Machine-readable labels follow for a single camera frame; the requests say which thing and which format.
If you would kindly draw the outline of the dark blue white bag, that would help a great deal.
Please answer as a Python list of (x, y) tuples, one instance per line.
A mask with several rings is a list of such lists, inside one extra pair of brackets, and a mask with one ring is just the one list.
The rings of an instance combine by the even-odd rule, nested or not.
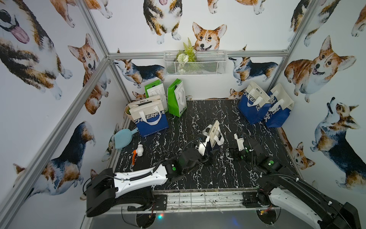
[(213, 125), (208, 125), (203, 131), (203, 135), (210, 138), (210, 147), (214, 149), (215, 146), (222, 146), (225, 142), (224, 136), (220, 129), (220, 122), (216, 120)]

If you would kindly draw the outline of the green white takeout bag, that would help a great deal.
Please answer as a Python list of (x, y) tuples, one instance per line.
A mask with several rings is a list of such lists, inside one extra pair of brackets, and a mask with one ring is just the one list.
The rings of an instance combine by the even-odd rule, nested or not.
[(159, 95), (162, 101), (163, 107), (165, 112), (168, 112), (168, 105), (167, 105), (167, 96), (165, 93), (165, 88), (163, 83), (160, 80), (156, 80), (144, 87), (146, 98), (151, 96)]

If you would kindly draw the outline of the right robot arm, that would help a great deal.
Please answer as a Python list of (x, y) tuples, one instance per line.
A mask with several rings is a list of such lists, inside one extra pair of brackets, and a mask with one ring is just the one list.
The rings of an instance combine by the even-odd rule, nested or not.
[(321, 193), (279, 160), (267, 156), (254, 140), (238, 136), (234, 139), (236, 146), (231, 151), (258, 175), (256, 194), (244, 194), (244, 206), (277, 206), (314, 229), (361, 228), (358, 211), (352, 204), (342, 204)]

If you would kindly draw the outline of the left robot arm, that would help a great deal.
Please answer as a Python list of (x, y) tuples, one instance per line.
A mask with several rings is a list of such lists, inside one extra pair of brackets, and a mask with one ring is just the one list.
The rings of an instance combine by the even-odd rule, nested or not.
[(105, 169), (83, 189), (87, 197), (86, 216), (96, 217), (122, 204), (138, 204), (137, 211), (148, 210), (156, 203), (153, 186), (181, 180), (199, 165), (212, 163), (219, 150), (218, 145), (213, 147), (211, 144), (203, 148), (202, 154), (195, 147), (187, 148), (180, 155), (158, 162), (153, 168), (135, 172)]

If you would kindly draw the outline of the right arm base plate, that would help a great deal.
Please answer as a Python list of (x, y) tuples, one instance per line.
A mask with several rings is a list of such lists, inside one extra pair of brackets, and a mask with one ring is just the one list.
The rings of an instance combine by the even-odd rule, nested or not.
[(243, 192), (242, 196), (242, 205), (246, 208), (268, 208), (272, 205), (269, 196), (262, 191)]

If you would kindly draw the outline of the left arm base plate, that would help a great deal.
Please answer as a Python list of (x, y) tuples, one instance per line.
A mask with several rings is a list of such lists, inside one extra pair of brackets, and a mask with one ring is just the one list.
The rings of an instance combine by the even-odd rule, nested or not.
[(167, 195), (156, 195), (152, 197), (139, 197), (127, 207), (128, 212), (140, 212), (148, 210), (166, 210)]

